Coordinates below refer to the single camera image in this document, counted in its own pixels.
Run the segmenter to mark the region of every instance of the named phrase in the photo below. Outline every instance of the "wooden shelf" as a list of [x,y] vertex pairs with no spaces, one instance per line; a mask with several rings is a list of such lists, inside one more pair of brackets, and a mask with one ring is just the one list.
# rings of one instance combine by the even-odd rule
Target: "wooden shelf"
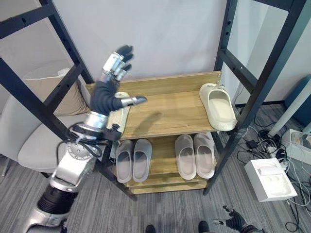
[[131,189],[133,194],[144,194],[144,193],[161,193],[171,191],[184,191],[192,189],[202,189],[207,187],[207,181],[182,183],[182,184],[165,184],[157,185],[153,187],[142,187]]
[[[201,189],[205,179],[187,181],[180,177],[175,156],[175,140],[181,134],[215,131],[211,127],[199,90],[205,83],[218,83],[221,72],[121,82],[120,91],[130,96],[146,96],[148,101],[129,111],[121,140],[148,138],[152,158],[148,179],[125,185],[133,194]],[[90,93],[94,84],[86,85]]]
[[184,180],[181,178],[179,173],[170,173],[170,174],[163,174],[163,175],[149,175],[148,179],[144,182],[137,183],[133,180],[125,183],[125,186],[130,187],[132,189],[142,188],[147,186],[157,186],[157,185],[164,185],[164,184],[185,184],[185,183],[192,183],[192,182],[200,182],[206,181],[205,179],[196,176],[192,180]]
[[[149,138],[215,131],[209,124],[199,89],[217,83],[220,71],[122,82],[120,91],[145,95],[148,101],[131,107],[121,139]],[[92,93],[94,85],[87,88]]]
[[175,155],[175,140],[177,137],[149,138],[152,145],[149,175],[178,173]]

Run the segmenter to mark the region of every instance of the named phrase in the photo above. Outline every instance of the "power adapter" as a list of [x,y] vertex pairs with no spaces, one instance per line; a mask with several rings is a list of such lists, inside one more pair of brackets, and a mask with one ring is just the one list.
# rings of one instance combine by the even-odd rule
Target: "power adapter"
[[252,150],[258,147],[257,142],[255,142],[254,140],[250,140],[246,142],[247,147]]

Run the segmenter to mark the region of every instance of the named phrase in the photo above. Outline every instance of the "metal shelf frame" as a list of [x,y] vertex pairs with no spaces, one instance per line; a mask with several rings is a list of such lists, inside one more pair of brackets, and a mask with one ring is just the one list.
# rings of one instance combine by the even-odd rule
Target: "metal shelf frame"
[[[220,159],[215,168],[215,175],[209,180],[208,187],[203,191],[204,195],[207,195],[212,188],[242,135],[254,119],[255,114],[259,110],[294,50],[311,15],[310,0],[255,0],[288,11],[288,16],[267,63],[264,66],[259,79],[257,79],[227,48],[236,12],[237,1],[238,0],[227,0],[214,71],[221,70],[223,63],[225,62],[251,96],[225,147],[223,147],[218,134],[212,132],[217,151],[220,154]],[[52,0],[40,0],[40,3],[42,6],[39,8],[0,22],[0,39],[48,17],[67,53],[73,60],[74,66],[44,102],[41,102],[35,96],[35,94],[20,80],[18,75],[14,73],[2,58],[0,58],[0,83],[53,133],[62,140],[65,140],[65,131],[67,128],[53,114],[53,112],[73,83],[78,79],[79,75],[82,75],[86,83],[93,83],[93,78],[80,57],[79,52],[69,36]],[[99,162],[96,165],[96,168],[106,178],[112,181],[116,187],[127,194],[127,196],[133,200],[137,199],[127,187],[117,182],[116,177],[106,165]]]
[[221,70],[223,63],[225,62],[233,74],[250,93],[250,97],[246,106],[243,108],[238,123],[232,131],[225,147],[223,147],[218,134],[212,132],[217,151],[220,154],[220,159],[215,167],[215,174],[209,180],[208,187],[204,189],[203,195],[208,194],[230,155],[238,145],[241,137],[244,135],[247,127],[253,121],[257,111],[276,82],[281,70],[284,68],[310,19],[310,0],[255,1],[286,10],[288,11],[288,15],[269,55],[267,63],[257,80],[256,77],[245,66],[243,66],[243,64],[227,48],[238,2],[238,0],[227,0],[214,71]]

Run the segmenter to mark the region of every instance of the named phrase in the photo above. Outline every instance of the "robotic arm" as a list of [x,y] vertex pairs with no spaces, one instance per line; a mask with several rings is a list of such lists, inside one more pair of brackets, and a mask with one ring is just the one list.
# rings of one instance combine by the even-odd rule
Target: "robotic arm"
[[107,129],[109,113],[120,108],[144,103],[144,96],[119,99],[114,95],[120,81],[131,65],[133,47],[125,45],[112,53],[106,61],[91,98],[91,108],[84,122],[76,123],[67,132],[66,153],[51,176],[49,186],[36,207],[21,226],[22,233],[66,233],[63,227],[71,206],[82,188],[96,159],[102,156],[99,145],[106,140],[118,140],[119,125]]

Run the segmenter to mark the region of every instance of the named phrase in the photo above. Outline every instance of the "white slipper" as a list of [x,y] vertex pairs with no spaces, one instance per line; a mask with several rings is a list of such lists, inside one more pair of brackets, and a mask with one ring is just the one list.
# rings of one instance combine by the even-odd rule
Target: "white slipper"
[[129,182],[133,173],[133,142],[124,140],[120,143],[116,151],[117,154],[117,179],[120,183]]
[[180,135],[175,141],[175,154],[180,176],[191,180],[196,175],[193,140],[187,135]]
[[134,148],[133,180],[143,182],[148,178],[152,145],[146,139],[139,139]]
[[[121,91],[121,92],[117,92],[115,94],[115,97],[117,97],[117,98],[125,98],[125,97],[129,97],[129,94],[127,94],[126,92],[122,92]],[[119,125],[118,131],[120,133],[123,133],[124,129],[125,129],[126,120],[127,120],[127,116],[128,116],[129,111],[130,111],[130,108],[131,108],[131,106],[128,106],[128,107],[116,110],[114,112],[111,112],[109,114],[107,128],[111,129],[112,128],[112,124],[118,124]]]
[[234,129],[237,120],[228,93],[213,83],[204,84],[199,93],[210,125],[219,131]]
[[194,150],[198,175],[210,179],[215,173],[216,166],[213,141],[206,134],[198,133],[194,136]]

